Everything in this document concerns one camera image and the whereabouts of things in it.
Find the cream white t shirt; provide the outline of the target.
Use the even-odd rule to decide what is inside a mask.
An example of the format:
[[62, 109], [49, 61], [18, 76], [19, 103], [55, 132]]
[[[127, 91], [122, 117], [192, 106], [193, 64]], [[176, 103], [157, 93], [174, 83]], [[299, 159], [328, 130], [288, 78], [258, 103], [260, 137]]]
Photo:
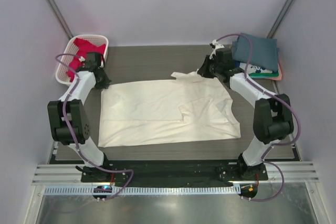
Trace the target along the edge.
[[113, 84], [101, 94], [98, 145], [139, 146], [240, 138], [232, 98], [218, 79], [174, 72], [170, 80]]

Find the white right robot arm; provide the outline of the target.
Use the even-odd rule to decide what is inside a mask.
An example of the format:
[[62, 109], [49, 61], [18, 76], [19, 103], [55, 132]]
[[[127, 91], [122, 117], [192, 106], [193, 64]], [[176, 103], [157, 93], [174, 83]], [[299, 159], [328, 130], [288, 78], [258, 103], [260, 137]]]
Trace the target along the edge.
[[235, 172], [243, 180], [252, 180], [262, 170], [270, 149], [294, 130], [290, 99], [265, 90], [242, 68], [237, 68], [229, 48], [214, 49], [197, 71], [203, 78], [217, 78], [227, 88], [237, 92], [254, 108], [254, 137], [237, 160]]

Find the white perforated plastic basket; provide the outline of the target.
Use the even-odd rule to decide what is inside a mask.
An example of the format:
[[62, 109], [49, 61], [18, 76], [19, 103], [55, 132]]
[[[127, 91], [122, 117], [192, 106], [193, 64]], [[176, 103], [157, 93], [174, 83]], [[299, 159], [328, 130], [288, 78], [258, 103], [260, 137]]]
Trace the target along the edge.
[[[109, 41], [107, 37], [103, 35], [78, 35], [70, 39], [64, 50], [64, 53], [69, 55], [63, 55], [59, 59], [67, 66], [70, 65], [72, 61], [76, 61], [76, 65], [78, 65], [79, 60], [75, 59], [72, 55], [81, 55], [85, 57], [86, 52], [95, 51], [95, 49], [97, 49], [98, 52], [103, 54], [104, 60], [106, 60], [108, 45]], [[74, 74], [72, 73], [70, 77], [67, 72], [68, 68], [59, 63], [55, 73], [55, 78], [59, 83], [70, 86], [74, 78]]]

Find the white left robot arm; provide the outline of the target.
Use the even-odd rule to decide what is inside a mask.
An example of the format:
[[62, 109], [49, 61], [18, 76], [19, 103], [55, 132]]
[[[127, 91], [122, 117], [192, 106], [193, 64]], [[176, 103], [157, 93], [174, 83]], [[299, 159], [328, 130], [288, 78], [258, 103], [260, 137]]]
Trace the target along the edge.
[[92, 89], [108, 88], [111, 80], [105, 73], [105, 60], [98, 52], [88, 52], [86, 57], [69, 54], [78, 58], [80, 66], [75, 70], [60, 60], [66, 54], [59, 54], [56, 61], [74, 74], [74, 79], [67, 91], [56, 101], [47, 105], [52, 138], [74, 150], [84, 161], [85, 166], [79, 171], [87, 176], [94, 176], [100, 182], [111, 177], [109, 161], [91, 137], [89, 118], [84, 103]]

